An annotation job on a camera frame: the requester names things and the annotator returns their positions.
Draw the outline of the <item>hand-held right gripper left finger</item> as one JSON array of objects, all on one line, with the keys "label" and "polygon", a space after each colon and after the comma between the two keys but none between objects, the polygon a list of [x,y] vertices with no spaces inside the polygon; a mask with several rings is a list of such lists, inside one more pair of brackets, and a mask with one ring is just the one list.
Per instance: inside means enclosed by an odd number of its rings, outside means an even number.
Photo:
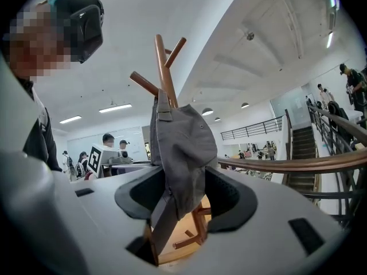
[{"label": "hand-held right gripper left finger", "polygon": [[146,167],[71,185],[92,221],[120,248],[118,254],[158,266],[151,227],[152,214],[165,190],[162,167]]}]

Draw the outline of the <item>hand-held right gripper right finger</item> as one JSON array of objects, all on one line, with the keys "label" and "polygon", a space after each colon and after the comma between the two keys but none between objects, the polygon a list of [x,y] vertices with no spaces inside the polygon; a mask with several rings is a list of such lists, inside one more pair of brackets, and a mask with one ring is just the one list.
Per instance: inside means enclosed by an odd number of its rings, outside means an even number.
[{"label": "hand-held right gripper right finger", "polygon": [[209,168],[212,217],[206,241],[159,256],[176,275],[310,275],[346,232],[308,199],[284,185]]}]

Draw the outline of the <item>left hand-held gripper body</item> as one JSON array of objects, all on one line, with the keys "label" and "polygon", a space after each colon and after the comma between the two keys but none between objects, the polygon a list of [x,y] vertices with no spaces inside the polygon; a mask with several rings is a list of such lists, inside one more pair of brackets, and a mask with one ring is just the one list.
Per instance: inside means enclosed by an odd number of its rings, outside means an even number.
[{"label": "left hand-held gripper body", "polygon": [[93,144],[89,154],[87,169],[99,179],[111,176],[113,166],[131,163],[132,159],[127,152],[120,153],[114,148]]}]

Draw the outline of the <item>grey cap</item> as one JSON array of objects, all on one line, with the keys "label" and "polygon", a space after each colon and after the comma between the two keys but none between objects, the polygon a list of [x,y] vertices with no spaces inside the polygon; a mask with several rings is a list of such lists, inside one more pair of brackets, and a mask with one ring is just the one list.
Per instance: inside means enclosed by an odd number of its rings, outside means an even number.
[{"label": "grey cap", "polygon": [[217,166],[217,146],[206,121],[191,106],[173,108],[158,91],[150,122],[151,163],[165,173],[165,190],[153,211],[157,253],[167,244],[177,222],[205,195],[205,168]]}]

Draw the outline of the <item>brown wooden coat rack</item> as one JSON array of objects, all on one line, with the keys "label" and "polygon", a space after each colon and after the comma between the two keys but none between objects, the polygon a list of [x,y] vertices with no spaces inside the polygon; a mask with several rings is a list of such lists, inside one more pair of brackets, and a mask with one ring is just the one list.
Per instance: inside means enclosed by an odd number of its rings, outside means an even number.
[{"label": "brown wooden coat rack", "polygon": [[[173,50],[165,49],[162,36],[155,36],[155,52],[158,63],[158,72],[161,81],[161,88],[157,88],[151,82],[146,80],[137,72],[132,72],[130,79],[136,82],[145,90],[152,93],[158,99],[157,109],[155,110],[155,119],[151,121],[151,161],[161,160],[160,154],[162,149],[158,142],[158,123],[167,121],[171,122],[173,112],[178,111],[178,101],[175,95],[174,85],[171,78],[170,67],[180,50],[186,42],[185,38],[181,38]],[[182,211],[177,210],[176,200],[171,193],[171,189],[167,188],[161,199],[156,205],[151,216],[151,231],[150,241],[157,253],[157,264],[165,265],[172,262],[177,262],[187,258],[198,250],[207,238],[208,221],[206,217],[211,216],[211,208],[203,207],[202,202],[195,203],[196,208],[191,212],[192,223],[196,229],[196,234],[193,234],[189,229],[185,231],[187,238],[177,241],[172,244],[173,250],[162,254],[163,249],[168,243],[174,229],[179,221]]]}]

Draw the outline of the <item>person's black top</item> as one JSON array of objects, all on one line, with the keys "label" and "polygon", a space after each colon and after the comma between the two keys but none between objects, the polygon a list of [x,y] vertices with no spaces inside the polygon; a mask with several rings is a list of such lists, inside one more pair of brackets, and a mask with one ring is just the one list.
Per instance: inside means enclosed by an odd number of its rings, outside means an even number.
[{"label": "person's black top", "polygon": [[57,161],[57,147],[52,134],[50,117],[47,109],[37,96],[30,79],[17,78],[23,89],[35,102],[38,109],[37,120],[26,140],[23,152],[45,162],[52,171],[61,172]]}]

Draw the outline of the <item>distant group of people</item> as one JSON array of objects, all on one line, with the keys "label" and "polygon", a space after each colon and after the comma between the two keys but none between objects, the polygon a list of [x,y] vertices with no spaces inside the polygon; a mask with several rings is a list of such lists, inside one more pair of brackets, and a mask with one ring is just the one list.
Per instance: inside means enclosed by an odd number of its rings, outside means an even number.
[{"label": "distant group of people", "polygon": [[240,159],[275,160],[277,147],[273,141],[239,144]]}]

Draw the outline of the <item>dark staircase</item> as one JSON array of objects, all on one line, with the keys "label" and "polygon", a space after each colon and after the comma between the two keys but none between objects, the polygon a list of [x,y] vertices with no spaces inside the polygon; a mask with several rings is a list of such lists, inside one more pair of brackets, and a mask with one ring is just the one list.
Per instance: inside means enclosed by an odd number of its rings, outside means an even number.
[{"label": "dark staircase", "polygon": [[301,194],[317,190],[317,174],[309,168],[317,157],[317,148],[311,118],[304,109],[300,113],[285,110],[288,124],[286,160],[292,167],[283,178],[283,184]]}]

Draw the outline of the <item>distant black balcony railing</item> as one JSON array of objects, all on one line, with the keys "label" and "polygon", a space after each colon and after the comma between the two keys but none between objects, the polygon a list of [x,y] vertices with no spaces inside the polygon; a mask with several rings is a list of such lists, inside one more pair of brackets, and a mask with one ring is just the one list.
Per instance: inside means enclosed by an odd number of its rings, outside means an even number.
[{"label": "distant black balcony railing", "polygon": [[277,137],[282,131],[283,116],[261,121],[245,127],[231,129],[220,133],[222,141],[260,139],[267,140]]}]

